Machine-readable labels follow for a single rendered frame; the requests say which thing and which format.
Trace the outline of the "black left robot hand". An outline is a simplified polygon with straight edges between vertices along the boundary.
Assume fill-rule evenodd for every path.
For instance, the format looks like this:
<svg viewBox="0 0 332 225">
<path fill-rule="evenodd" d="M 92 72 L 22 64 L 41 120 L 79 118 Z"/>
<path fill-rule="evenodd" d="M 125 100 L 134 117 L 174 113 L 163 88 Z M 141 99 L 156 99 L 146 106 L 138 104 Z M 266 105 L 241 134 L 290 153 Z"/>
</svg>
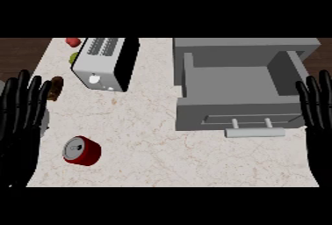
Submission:
<svg viewBox="0 0 332 225">
<path fill-rule="evenodd" d="M 41 120 L 51 82 L 26 69 L 0 95 L 0 188 L 26 187 L 36 169 Z"/>
</svg>

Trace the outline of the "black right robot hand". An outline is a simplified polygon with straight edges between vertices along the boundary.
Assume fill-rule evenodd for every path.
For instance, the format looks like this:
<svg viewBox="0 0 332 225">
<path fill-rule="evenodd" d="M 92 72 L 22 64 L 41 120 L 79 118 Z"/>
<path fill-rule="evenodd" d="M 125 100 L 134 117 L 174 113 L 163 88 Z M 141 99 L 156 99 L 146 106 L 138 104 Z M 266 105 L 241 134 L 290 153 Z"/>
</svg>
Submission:
<svg viewBox="0 0 332 225">
<path fill-rule="evenodd" d="M 332 187 L 332 76 L 323 69 L 318 79 L 296 81 L 305 120 L 306 161 L 320 187 Z"/>
</svg>

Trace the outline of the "red soda can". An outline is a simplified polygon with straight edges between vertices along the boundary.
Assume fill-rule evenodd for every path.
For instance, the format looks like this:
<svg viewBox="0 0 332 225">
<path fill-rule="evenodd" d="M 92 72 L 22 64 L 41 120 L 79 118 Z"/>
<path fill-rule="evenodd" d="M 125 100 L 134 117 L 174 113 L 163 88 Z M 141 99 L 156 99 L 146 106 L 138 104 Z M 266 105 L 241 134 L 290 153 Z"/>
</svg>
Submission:
<svg viewBox="0 0 332 225">
<path fill-rule="evenodd" d="M 100 159 L 101 146 L 86 137 L 75 136 L 63 146 L 61 156 L 67 163 L 91 166 Z"/>
</svg>

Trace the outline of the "grey open drawer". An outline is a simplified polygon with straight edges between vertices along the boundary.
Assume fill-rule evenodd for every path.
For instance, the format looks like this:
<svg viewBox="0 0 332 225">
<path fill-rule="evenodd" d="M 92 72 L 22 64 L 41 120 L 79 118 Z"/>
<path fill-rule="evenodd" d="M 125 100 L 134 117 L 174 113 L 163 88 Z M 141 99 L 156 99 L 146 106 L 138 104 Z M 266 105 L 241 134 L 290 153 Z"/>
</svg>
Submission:
<svg viewBox="0 0 332 225">
<path fill-rule="evenodd" d="M 175 130 L 240 127 L 297 128 L 303 125 L 295 83 L 306 77 L 293 51 L 275 54 L 262 67 L 196 68 L 184 54 L 182 97 L 176 99 Z"/>
</svg>

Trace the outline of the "brown bread piece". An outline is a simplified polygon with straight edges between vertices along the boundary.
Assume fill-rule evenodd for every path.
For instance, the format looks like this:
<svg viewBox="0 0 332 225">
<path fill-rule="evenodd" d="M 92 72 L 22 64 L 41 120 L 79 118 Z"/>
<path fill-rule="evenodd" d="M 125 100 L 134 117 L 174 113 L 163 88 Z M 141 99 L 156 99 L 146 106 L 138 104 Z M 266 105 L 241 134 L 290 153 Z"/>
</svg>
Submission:
<svg viewBox="0 0 332 225">
<path fill-rule="evenodd" d="M 50 80 L 51 86 L 48 90 L 48 97 L 47 100 L 55 101 L 58 98 L 58 94 L 61 92 L 61 87 L 63 87 L 63 78 L 60 76 L 54 76 Z"/>
</svg>

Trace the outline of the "silver toaster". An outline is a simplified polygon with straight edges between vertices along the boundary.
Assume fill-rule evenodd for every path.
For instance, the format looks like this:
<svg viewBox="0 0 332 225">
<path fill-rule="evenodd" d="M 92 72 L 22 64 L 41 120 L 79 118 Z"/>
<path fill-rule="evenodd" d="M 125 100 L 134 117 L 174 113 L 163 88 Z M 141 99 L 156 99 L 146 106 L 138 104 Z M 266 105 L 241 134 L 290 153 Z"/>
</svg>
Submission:
<svg viewBox="0 0 332 225">
<path fill-rule="evenodd" d="M 70 71 L 91 90 L 126 92 L 138 53 L 137 38 L 86 38 Z"/>
</svg>

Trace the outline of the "grey cabinet body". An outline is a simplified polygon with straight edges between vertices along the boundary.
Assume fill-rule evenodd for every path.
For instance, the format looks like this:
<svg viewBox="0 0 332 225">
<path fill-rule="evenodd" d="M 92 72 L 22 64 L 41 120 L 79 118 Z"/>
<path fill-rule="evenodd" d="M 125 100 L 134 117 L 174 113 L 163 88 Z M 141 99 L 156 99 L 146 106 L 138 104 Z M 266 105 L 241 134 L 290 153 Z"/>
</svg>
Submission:
<svg viewBox="0 0 332 225">
<path fill-rule="evenodd" d="M 318 46 L 317 38 L 174 38 L 174 85 L 181 84 L 184 53 L 197 68 L 258 67 L 278 52 L 295 51 L 302 61 Z"/>
</svg>

